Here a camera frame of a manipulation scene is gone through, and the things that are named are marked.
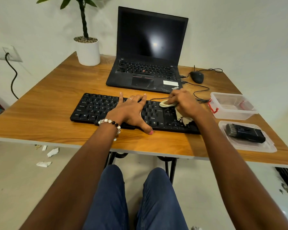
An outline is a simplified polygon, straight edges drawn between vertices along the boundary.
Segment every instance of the plant stem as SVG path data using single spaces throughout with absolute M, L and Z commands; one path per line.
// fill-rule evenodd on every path
M 81 11 L 81 19 L 82 19 L 82 25 L 83 25 L 83 36 L 85 37 L 85 39 L 88 39 L 88 28 L 87 28 L 87 23 L 85 20 L 83 0 L 79 0 L 79 7 Z

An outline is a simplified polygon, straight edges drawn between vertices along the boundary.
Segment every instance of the wooden desk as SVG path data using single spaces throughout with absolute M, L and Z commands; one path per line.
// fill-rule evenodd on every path
M 103 55 L 99 65 L 87 67 L 79 64 L 76 53 L 73 53 L 0 115 L 0 141 L 62 147 L 83 145 L 97 127 L 92 124 L 71 122 L 69 117 L 85 92 L 118 96 L 119 91 L 122 91 L 124 97 L 145 93 L 139 90 L 106 86 L 114 59 L 113 56 Z M 179 66 L 180 74 L 188 74 L 192 70 L 191 67 Z M 205 72 L 203 85 L 210 87 L 210 91 L 198 93 L 198 96 L 204 99 L 210 97 L 210 92 L 240 93 L 224 73 Z M 200 89 L 189 84 L 185 84 L 184 87 L 190 92 Z M 146 93 L 148 100 L 168 96 L 155 92 Z M 288 166 L 288 147 L 259 114 L 243 122 L 260 126 L 277 148 L 275 153 L 239 151 L 244 160 Z M 166 131 L 155 131 L 153 135 L 146 135 L 140 130 L 123 129 L 111 150 L 208 159 L 201 135 Z

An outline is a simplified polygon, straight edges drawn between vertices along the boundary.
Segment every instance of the black keyboard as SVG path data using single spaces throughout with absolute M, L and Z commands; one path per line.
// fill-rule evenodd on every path
M 174 73 L 174 68 L 171 66 L 164 67 L 120 60 L 116 71 L 120 73 L 136 73 L 146 76 L 159 77 L 169 81 L 177 80 Z
M 85 93 L 73 114 L 71 121 L 92 123 L 98 126 L 98 121 L 105 119 L 107 113 L 116 107 L 119 97 L 101 94 Z M 153 130 L 172 131 L 181 133 L 200 134 L 194 121 L 185 126 L 177 120 L 174 107 L 162 108 L 160 102 L 146 101 L 141 112 L 142 119 L 150 125 Z M 135 129 L 138 127 L 122 123 L 123 129 Z

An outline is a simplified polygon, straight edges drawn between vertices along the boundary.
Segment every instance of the tiled floor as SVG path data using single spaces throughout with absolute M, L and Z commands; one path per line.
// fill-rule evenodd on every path
M 60 148 L 51 158 L 34 145 L 0 142 L 0 230 L 18 229 L 45 194 L 49 186 L 76 153 L 76 149 Z M 36 166 L 39 161 L 52 161 L 48 168 Z M 143 183 L 155 167 L 164 162 L 154 156 L 129 154 L 115 159 L 124 175 L 126 199 L 130 215 L 137 211 Z M 261 183 L 288 217 L 288 193 L 275 169 L 250 164 Z M 233 230 L 209 161 L 178 159 L 173 183 L 188 227 L 203 230 Z

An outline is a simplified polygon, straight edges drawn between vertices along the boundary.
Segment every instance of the cleaning cloth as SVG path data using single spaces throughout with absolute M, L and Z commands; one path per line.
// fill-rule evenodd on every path
M 173 104 L 164 104 L 167 100 L 165 101 L 162 101 L 160 102 L 160 107 L 164 107 L 164 108 L 167 108 L 167 107 L 171 107 L 171 106 L 176 106 L 177 103 L 173 103 Z M 188 118 L 188 117 L 183 117 L 181 115 L 181 113 L 179 113 L 177 111 L 177 108 L 175 107 L 175 111 L 176 111 L 176 116 L 177 116 L 177 120 L 182 122 L 184 125 L 187 125 L 188 123 L 192 122 L 193 120 L 191 118 Z

